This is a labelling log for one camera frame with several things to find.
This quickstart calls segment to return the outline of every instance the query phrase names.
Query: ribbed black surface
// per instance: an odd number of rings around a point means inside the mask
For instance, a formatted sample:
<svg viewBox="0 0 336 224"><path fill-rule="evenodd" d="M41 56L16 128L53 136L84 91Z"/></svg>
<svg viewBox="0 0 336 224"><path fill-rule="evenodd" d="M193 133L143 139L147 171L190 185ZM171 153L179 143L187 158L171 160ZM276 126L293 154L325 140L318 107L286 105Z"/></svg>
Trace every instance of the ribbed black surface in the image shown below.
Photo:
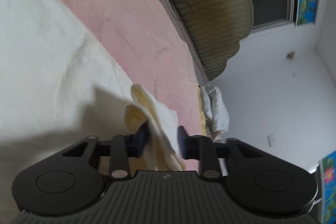
<svg viewBox="0 0 336 224"><path fill-rule="evenodd" d="M129 181L113 183L90 208L72 216L49 218L23 213L12 224L266 224L314 223L309 215L267 219L237 206L219 183L196 172L139 171Z"/></svg>

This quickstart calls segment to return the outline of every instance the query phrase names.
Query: pink flower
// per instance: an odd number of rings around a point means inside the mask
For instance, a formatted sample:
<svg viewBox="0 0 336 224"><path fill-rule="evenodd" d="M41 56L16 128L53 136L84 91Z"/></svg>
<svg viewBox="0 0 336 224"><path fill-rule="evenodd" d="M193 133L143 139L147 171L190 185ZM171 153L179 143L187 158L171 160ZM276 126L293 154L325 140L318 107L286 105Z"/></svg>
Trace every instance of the pink flower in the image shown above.
<svg viewBox="0 0 336 224"><path fill-rule="evenodd" d="M327 169L324 173L324 183L329 183L329 182L332 182L334 180L334 171L335 169Z"/></svg>

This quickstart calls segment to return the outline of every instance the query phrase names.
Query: white fabric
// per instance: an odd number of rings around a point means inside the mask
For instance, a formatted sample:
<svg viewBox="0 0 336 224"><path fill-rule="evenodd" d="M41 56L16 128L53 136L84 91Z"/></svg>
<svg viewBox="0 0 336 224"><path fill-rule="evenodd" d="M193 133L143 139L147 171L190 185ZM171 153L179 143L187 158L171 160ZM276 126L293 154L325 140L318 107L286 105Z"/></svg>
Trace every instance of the white fabric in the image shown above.
<svg viewBox="0 0 336 224"><path fill-rule="evenodd" d="M205 102L203 111L209 112L211 106L211 114L205 113L205 118L212 132L219 134L227 133L229 130L230 117L224 105L221 91L218 87L205 84L201 86L202 103Z"/></svg>
<svg viewBox="0 0 336 224"><path fill-rule="evenodd" d="M128 76L59 0L0 0L0 11L5 224L18 213L11 183L21 170L88 135L125 133L123 111L133 100ZM176 121L165 126L176 135Z"/></svg>

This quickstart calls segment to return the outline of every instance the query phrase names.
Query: green cushion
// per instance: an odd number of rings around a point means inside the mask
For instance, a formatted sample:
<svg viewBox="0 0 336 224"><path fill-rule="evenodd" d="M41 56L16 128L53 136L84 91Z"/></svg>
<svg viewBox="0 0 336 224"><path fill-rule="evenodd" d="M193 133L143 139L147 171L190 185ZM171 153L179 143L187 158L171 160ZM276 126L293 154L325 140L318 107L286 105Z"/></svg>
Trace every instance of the green cushion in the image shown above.
<svg viewBox="0 0 336 224"><path fill-rule="evenodd" d="M239 50L253 27L252 0L175 0L210 80Z"/></svg>

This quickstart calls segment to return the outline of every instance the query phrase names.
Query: circular cover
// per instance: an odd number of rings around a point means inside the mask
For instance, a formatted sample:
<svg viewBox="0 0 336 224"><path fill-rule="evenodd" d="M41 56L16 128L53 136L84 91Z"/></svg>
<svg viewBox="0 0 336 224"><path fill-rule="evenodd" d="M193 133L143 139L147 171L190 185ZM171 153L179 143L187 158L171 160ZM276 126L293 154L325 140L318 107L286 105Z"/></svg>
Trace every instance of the circular cover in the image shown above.
<svg viewBox="0 0 336 224"><path fill-rule="evenodd" d="M74 157L44 160L23 170L12 194L22 210L38 215L65 215L95 202L104 190L100 173Z"/></svg>
<svg viewBox="0 0 336 224"><path fill-rule="evenodd" d="M230 195L250 211L267 216L295 216L309 211L317 194L305 170L275 157L246 159L226 180Z"/></svg>

